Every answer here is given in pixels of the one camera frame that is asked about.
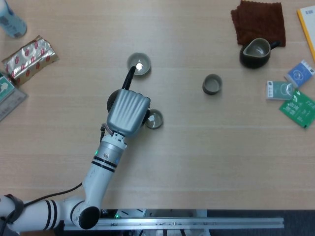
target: table surface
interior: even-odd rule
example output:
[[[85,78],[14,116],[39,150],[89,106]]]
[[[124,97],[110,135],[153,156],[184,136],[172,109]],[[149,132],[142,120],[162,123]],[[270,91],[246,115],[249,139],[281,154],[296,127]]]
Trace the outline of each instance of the table surface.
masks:
[[[267,65],[239,63],[230,11],[239,0],[8,0],[26,35],[0,34],[7,57],[38,34],[60,57],[21,86],[29,97],[0,123],[0,193],[31,200],[81,182],[98,147],[106,102],[134,52],[151,58],[131,89],[164,115],[132,140],[105,194],[106,208],[313,209],[315,126],[304,130],[266,101],[267,80],[305,59],[296,9],[284,0],[287,45]],[[211,73],[222,93],[202,91]],[[301,91],[315,99],[315,81]]]

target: yellow book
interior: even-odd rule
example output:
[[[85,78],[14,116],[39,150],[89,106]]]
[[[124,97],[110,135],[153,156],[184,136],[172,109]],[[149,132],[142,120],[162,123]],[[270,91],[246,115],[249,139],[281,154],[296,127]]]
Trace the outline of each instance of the yellow book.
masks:
[[[297,15],[315,61],[315,6],[298,9]]]

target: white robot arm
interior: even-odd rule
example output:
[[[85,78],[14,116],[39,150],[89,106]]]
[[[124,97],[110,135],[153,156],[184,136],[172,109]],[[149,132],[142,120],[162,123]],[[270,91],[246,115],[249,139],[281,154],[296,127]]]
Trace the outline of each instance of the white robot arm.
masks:
[[[17,209],[11,198],[0,196],[0,217],[8,222],[12,218],[11,224],[8,224],[10,229],[18,232],[48,230],[58,226],[62,220],[65,223],[72,222],[81,229],[90,229],[96,225],[108,183],[127,147],[125,137],[138,132],[150,106],[149,98],[128,90],[134,71],[135,66],[130,69],[123,88],[110,108],[106,126],[109,134],[101,137],[91,167],[82,182],[85,199],[70,197],[63,201],[24,202],[22,211]],[[15,213],[18,211],[22,213],[17,216]]]

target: green package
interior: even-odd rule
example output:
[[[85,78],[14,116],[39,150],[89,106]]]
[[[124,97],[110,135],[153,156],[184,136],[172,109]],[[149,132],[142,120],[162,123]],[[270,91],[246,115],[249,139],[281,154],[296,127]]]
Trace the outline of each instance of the green package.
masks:
[[[315,119],[315,102],[299,90],[296,90],[293,99],[284,102],[279,110],[303,128],[308,128]]]

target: snack wrapper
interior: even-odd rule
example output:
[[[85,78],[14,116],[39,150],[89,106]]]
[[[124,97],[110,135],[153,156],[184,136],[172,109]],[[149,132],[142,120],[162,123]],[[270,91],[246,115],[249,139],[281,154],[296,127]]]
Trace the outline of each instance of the snack wrapper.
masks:
[[[34,74],[59,58],[50,43],[40,35],[11,56],[2,60],[5,70],[18,85],[24,84]]]

